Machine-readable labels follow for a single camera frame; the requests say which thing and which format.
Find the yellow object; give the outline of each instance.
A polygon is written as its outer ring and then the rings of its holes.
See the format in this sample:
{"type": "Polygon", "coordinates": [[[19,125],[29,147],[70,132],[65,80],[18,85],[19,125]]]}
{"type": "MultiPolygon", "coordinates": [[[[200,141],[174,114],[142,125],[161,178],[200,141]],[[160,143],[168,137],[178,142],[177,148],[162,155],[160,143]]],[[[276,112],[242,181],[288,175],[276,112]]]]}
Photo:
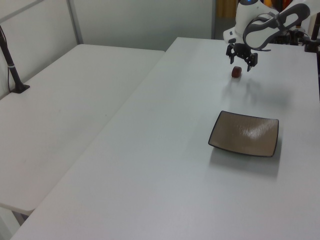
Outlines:
{"type": "Polygon", "coordinates": [[[265,5],[267,5],[269,8],[272,7],[272,1],[271,1],[271,0],[264,0],[263,3],[264,3],[265,5]]]}

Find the black stand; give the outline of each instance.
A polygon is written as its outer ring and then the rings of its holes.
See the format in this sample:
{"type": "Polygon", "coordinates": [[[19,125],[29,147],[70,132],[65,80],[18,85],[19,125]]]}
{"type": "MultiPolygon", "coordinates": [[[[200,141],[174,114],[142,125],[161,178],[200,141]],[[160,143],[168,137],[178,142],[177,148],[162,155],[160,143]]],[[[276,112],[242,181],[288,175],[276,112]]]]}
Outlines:
{"type": "Polygon", "coordinates": [[[11,92],[12,93],[16,93],[16,94],[21,94],[25,90],[30,88],[30,86],[24,85],[20,80],[20,77],[18,75],[18,72],[17,72],[17,69],[15,67],[14,61],[12,60],[11,54],[9,52],[7,40],[6,40],[6,37],[5,37],[5,35],[4,35],[3,31],[2,31],[1,26],[0,26],[0,47],[1,47],[1,50],[3,52],[4,58],[6,60],[6,63],[8,64],[8,67],[10,69],[10,72],[11,72],[11,75],[13,77],[13,80],[15,82],[15,89],[13,89],[11,92]]]}
{"type": "Polygon", "coordinates": [[[312,32],[311,39],[307,36],[304,37],[305,47],[304,51],[307,53],[317,53],[320,46],[320,39],[318,39],[320,29],[320,13],[316,15],[316,20],[312,32]]]}

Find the white table surface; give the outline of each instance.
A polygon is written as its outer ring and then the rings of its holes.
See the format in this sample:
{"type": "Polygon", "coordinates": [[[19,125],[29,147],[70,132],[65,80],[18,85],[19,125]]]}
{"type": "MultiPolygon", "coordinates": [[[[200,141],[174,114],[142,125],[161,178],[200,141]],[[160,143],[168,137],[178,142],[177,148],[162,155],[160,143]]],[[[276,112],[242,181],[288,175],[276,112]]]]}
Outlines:
{"type": "Polygon", "coordinates": [[[316,56],[270,45],[237,81],[226,47],[178,38],[12,240],[318,240],[316,56]],[[209,146],[222,110],[279,119],[275,156],[209,146]]]}
{"type": "Polygon", "coordinates": [[[164,55],[79,45],[0,101],[0,207],[29,215],[164,55]]]}

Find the metal frame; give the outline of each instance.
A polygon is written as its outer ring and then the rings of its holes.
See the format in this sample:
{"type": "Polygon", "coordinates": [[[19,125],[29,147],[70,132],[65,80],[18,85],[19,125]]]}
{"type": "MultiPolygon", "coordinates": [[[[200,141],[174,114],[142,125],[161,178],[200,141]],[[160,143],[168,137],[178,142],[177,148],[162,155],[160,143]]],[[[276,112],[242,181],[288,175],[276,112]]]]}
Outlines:
{"type": "Polygon", "coordinates": [[[0,24],[3,23],[6,20],[8,20],[8,19],[10,19],[10,18],[12,18],[12,17],[24,12],[25,10],[33,7],[34,5],[37,5],[37,4],[41,3],[41,2],[43,2],[43,1],[44,0],[35,0],[34,2],[28,4],[27,6],[24,6],[24,7],[20,8],[19,10],[14,11],[13,13],[10,13],[9,15],[7,15],[7,16],[5,16],[3,18],[0,18],[0,24]]]}

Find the black cable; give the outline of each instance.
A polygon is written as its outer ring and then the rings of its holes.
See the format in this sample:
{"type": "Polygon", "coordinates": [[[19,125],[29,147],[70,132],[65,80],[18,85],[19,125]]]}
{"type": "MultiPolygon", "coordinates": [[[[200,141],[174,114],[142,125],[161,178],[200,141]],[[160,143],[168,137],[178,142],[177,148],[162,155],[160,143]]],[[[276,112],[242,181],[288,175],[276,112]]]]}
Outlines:
{"type": "Polygon", "coordinates": [[[10,79],[10,78],[9,78],[9,67],[8,67],[8,90],[9,90],[9,93],[11,93],[9,79],[10,79]]]}
{"type": "Polygon", "coordinates": [[[6,38],[5,32],[2,30],[1,25],[0,25],[0,32],[1,32],[1,35],[3,36],[3,38],[4,38],[5,44],[8,46],[7,38],[6,38]]]}
{"type": "MultiPolygon", "coordinates": [[[[5,44],[8,46],[7,38],[6,38],[6,35],[5,35],[4,31],[2,30],[1,25],[0,25],[0,33],[1,33],[1,35],[3,36],[3,38],[4,38],[5,44]]],[[[10,69],[9,69],[9,66],[8,66],[7,68],[8,68],[8,77],[7,77],[8,90],[9,90],[9,93],[11,93],[11,89],[10,89],[10,69]]]]}

